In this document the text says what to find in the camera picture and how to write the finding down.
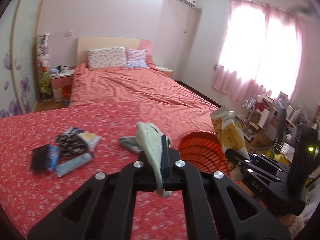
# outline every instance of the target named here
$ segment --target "window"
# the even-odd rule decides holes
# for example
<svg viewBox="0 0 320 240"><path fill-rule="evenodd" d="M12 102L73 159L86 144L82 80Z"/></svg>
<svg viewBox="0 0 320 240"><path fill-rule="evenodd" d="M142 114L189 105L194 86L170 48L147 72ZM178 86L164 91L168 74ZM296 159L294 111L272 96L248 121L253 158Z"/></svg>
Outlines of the window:
<svg viewBox="0 0 320 240"><path fill-rule="evenodd" d="M237 4L229 18L219 65L236 72L242 83L254 80L273 98L280 91L291 97L301 60L295 17L270 5Z"/></svg>

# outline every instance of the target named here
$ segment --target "floral pillowcase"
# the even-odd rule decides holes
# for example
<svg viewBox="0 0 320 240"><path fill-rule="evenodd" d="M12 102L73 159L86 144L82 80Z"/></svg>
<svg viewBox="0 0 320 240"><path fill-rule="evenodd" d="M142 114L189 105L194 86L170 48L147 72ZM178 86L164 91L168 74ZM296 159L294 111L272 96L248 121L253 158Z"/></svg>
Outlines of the floral pillowcase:
<svg viewBox="0 0 320 240"><path fill-rule="evenodd" d="M126 67L125 48L88 50L89 68Z"/></svg>

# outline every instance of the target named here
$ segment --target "headboard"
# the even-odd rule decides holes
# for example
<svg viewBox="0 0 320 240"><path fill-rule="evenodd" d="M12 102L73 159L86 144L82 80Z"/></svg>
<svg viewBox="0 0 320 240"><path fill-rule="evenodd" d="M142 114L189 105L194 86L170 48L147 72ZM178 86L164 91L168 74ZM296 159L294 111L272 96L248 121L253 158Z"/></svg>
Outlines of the headboard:
<svg viewBox="0 0 320 240"><path fill-rule="evenodd" d="M78 40L77 65L88 63L89 49L116 47L146 49L152 55L152 41L122 37L80 37Z"/></svg>

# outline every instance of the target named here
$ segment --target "drawer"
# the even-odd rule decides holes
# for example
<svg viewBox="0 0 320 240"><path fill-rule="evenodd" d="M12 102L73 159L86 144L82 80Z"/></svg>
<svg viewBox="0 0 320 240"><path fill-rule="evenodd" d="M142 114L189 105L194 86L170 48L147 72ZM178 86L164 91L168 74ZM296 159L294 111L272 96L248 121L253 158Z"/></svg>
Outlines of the drawer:
<svg viewBox="0 0 320 240"><path fill-rule="evenodd" d="M63 101L61 91L62 91L62 88L56 88L56 89L53 89L53 90L52 90L52 92L53 92L53 97L54 97L54 101L55 101L56 103Z"/></svg>
<svg viewBox="0 0 320 240"><path fill-rule="evenodd" d="M172 77L173 72L162 72L163 74L165 74L167 77Z"/></svg>
<svg viewBox="0 0 320 240"><path fill-rule="evenodd" d="M52 89L62 88L67 85L72 85L73 76L60 77L51 80Z"/></svg>

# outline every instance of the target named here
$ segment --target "wall outlet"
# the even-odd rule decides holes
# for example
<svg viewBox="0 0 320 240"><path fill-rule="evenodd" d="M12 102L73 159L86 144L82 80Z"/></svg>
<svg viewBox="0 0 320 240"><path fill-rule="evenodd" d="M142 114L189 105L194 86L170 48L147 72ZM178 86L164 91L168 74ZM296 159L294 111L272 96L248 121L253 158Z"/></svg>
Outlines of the wall outlet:
<svg viewBox="0 0 320 240"><path fill-rule="evenodd" d="M71 37L71 36L75 36L75 32L66 32L63 34L63 37Z"/></svg>

